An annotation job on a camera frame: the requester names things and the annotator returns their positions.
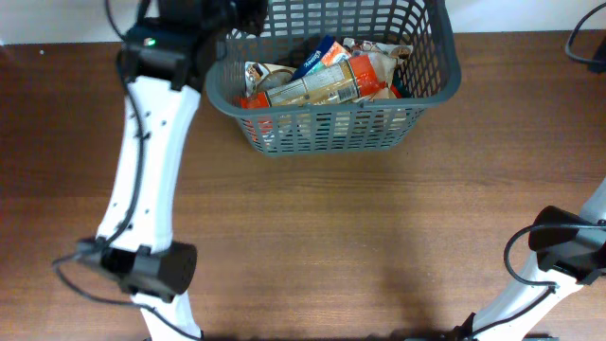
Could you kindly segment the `beige snack bag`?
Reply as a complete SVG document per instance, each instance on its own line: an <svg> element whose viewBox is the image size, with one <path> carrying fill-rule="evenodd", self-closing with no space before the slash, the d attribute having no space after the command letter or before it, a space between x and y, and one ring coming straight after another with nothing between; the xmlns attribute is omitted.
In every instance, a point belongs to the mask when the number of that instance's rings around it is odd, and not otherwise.
<svg viewBox="0 0 606 341"><path fill-rule="evenodd" d="M288 83L295 68L290 66L246 62L244 64L245 95L252 97L258 92L268 91Z"/></svg>

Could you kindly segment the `orange spaghetti packet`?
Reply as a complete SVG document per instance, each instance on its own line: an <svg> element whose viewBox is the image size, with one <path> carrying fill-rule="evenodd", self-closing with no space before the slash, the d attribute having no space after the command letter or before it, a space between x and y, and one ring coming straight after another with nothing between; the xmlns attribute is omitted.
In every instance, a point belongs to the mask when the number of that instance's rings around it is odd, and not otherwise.
<svg viewBox="0 0 606 341"><path fill-rule="evenodd" d="M258 92L252 97L242 99L241 105L244 109L262 109L351 102L360 97L361 89L372 89L372 85L363 81L362 77L373 71L367 56L351 57L299 80ZM292 145L297 137L309 141L312 136L311 124L310 115L301 115L298 119L290 116L276 120L265 118L256 122L246 119L243 127L253 142L273 148L278 141Z"/></svg>

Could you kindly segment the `multicolour tissue pack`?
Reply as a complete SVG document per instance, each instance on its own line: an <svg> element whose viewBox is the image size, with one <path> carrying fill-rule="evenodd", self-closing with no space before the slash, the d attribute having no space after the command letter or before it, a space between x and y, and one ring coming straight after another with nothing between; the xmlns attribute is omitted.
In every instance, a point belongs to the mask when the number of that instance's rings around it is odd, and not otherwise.
<svg viewBox="0 0 606 341"><path fill-rule="evenodd" d="M330 67L339 62L348 60L351 54L339 44L332 36L325 36L316 47L294 71L291 81L299 80L307 75Z"/></svg>

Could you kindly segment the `green cocoa bag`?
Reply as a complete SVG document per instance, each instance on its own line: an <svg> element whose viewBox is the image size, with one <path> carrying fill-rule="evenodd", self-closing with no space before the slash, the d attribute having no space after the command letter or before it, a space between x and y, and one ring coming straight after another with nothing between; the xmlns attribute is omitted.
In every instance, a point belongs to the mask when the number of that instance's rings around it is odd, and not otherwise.
<svg viewBox="0 0 606 341"><path fill-rule="evenodd" d="M412 97L412 94L408 91L401 78L394 78L390 89L398 99L410 99Z"/></svg>

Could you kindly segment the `beige rice bag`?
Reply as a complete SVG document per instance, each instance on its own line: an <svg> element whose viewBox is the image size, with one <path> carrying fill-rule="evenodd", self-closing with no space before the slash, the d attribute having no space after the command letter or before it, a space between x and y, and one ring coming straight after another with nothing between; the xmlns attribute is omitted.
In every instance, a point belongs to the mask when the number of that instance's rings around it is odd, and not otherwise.
<svg viewBox="0 0 606 341"><path fill-rule="evenodd" d="M412 56L412 45L393 45L367 40L345 38L344 48L352 57L367 56L374 71L362 80L372 85L371 90L361 89L361 95L354 102L378 99L397 99L390 87L394 78L403 80L403 68Z"/></svg>

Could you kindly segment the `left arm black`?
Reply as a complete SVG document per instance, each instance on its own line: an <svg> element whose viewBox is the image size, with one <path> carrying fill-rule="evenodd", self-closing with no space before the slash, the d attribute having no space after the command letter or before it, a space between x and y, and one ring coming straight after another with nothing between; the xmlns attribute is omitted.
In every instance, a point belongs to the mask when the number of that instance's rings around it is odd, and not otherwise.
<svg viewBox="0 0 606 341"><path fill-rule="evenodd" d="M197 251L177 242L172 207L181 156L216 40L231 29L262 32L264 1L140 2L122 37L116 71L125 126L109 206L76 261L114 281L143 314L153 340L200 340L187 289Z"/></svg>

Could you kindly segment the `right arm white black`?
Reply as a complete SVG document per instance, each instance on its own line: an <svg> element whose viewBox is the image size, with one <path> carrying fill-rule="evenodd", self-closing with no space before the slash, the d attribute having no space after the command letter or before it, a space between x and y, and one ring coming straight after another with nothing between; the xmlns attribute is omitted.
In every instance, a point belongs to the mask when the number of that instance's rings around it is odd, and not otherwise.
<svg viewBox="0 0 606 341"><path fill-rule="evenodd" d="M605 276L605 185L580 214L545 207L508 240L503 260L512 282L451 340L523 340L558 303Z"/></svg>

